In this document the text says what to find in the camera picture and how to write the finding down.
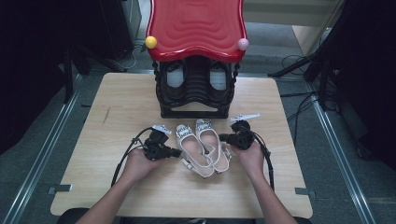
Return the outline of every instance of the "red seat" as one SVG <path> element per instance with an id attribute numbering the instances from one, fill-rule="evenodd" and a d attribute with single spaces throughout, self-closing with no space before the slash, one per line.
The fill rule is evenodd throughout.
<path id="1" fill-rule="evenodd" d="M 171 62 L 192 55 L 238 63 L 245 54 L 238 41 L 247 39 L 243 0 L 151 0 L 147 36 L 154 61 Z"/>

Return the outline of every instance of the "cable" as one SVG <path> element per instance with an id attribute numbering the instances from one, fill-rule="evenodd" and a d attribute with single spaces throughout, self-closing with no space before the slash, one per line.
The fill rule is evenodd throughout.
<path id="1" fill-rule="evenodd" d="M 253 137 L 256 139 L 256 141 L 260 144 L 260 148 L 262 149 L 262 154 L 263 154 L 265 160 L 267 161 L 267 165 L 268 165 L 268 174 L 270 176 L 270 186 L 273 190 L 275 190 L 274 167 L 273 167 L 273 165 L 271 163 L 271 159 L 270 159 L 271 152 L 268 150 L 267 146 L 265 145 L 264 140 L 262 139 L 262 137 L 259 134 L 254 133 L 250 129 L 243 127 L 243 126 L 241 126 L 240 128 L 251 133 L 253 135 Z"/>
<path id="2" fill-rule="evenodd" d="M 290 122 L 292 119 L 296 119 L 295 123 L 294 123 L 294 135 L 293 135 L 293 144 L 296 146 L 297 143 L 297 125 L 298 125 L 298 116 L 301 112 L 305 111 L 306 109 L 308 109 L 315 101 L 311 101 L 308 104 L 304 105 L 305 101 L 309 99 L 309 97 L 311 97 L 314 94 L 317 94 L 317 91 L 311 91 L 311 92 L 306 92 L 306 93 L 292 93 L 292 94 L 285 94 L 283 95 L 283 97 L 285 96 L 298 96 L 298 95 L 306 95 L 305 98 L 300 102 L 297 112 L 292 114 L 291 116 L 288 117 L 288 122 Z"/>
<path id="3" fill-rule="evenodd" d="M 137 49 L 142 49 L 142 46 L 136 46 L 135 48 L 134 48 L 134 50 L 132 50 L 132 56 L 133 56 L 133 58 L 134 58 L 134 63 L 131 65 L 131 66 L 124 66 L 124 65 L 121 65 L 121 64 L 119 64 L 119 63 L 117 63 L 116 61 L 113 61 L 116 65 L 118 65 L 119 67 L 121 67 L 121 68 L 123 68 L 123 69 L 130 69 L 130 68 L 133 68 L 135 65 L 136 65 L 136 62 L 137 62 L 137 59 L 136 59 L 136 57 L 134 56 L 134 51 L 135 50 L 137 50 Z"/>
<path id="4" fill-rule="evenodd" d="M 132 139 L 131 144 L 127 147 L 127 149 L 125 150 L 125 152 L 124 152 L 124 154 L 123 154 L 123 156 L 122 156 L 122 158 L 121 158 L 121 160 L 120 160 L 120 163 L 117 165 L 116 171 L 114 172 L 113 179 L 112 179 L 112 181 L 111 181 L 111 187 L 116 183 L 117 176 L 119 176 L 119 172 L 120 172 L 120 168 L 121 168 L 121 166 L 122 166 L 122 163 L 123 163 L 123 161 L 125 160 L 125 158 L 129 155 L 129 153 L 130 153 L 132 150 L 134 150 L 134 149 L 136 149 L 136 148 L 138 148 L 138 147 L 144 146 L 144 144 L 143 144 L 142 141 L 139 139 L 139 137 L 140 137 L 140 135 L 142 135 L 144 132 L 146 132 L 146 131 L 148 131 L 148 130 L 153 130 L 153 129 L 152 129 L 151 127 L 150 127 L 150 128 L 146 128 L 146 129 L 144 129 L 143 131 L 141 131 L 135 138 Z M 131 149 L 131 147 L 132 147 L 134 144 L 136 144 L 137 142 L 140 143 L 140 146 L 137 146 L 137 147 L 134 147 L 134 148 Z"/>

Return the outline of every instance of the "human hand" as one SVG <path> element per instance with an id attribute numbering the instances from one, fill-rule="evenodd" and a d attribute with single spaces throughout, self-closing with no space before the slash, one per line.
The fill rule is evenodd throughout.
<path id="1" fill-rule="evenodd" d="M 256 175 L 262 175 L 262 167 L 264 165 L 264 156 L 261 146 L 254 141 L 250 148 L 242 150 L 239 147 L 231 146 L 231 150 L 239 157 L 249 178 Z"/>
<path id="2" fill-rule="evenodd" d="M 146 158 L 142 148 L 131 151 L 125 162 L 120 180 L 127 181 L 129 184 L 143 179 L 149 172 L 165 163 L 165 159 L 150 161 Z"/>

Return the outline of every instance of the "shoe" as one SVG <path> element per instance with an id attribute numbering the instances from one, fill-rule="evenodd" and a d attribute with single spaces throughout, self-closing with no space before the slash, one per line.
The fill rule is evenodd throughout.
<path id="1" fill-rule="evenodd" d="M 216 173 L 220 174 L 229 168 L 231 153 L 222 147 L 218 134 L 213 130 L 212 123 L 207 120 L 198 119 L 195 123 L 195 134 L 213 162 Z"/>
<path id="2" fill-rule="evenodd" d="M 182 151 L 183 163 L 203 178 L 207 178 L 215 172 L 212 160 L 205 148 L 192 133 L 189 126 L 180 124 L 177 126 L 177 146 Z"/>

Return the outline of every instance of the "yellow ball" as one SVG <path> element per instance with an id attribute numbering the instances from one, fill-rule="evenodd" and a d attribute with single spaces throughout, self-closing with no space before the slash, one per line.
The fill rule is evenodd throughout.
<path id="1" fill-rule="evenodd" d="M 155 46 L 157 46 L 157 39 L 154 36 L 149 35 L 148 37 L 146 37 L 145 44 L 148 49 L 154 49 Z"/>

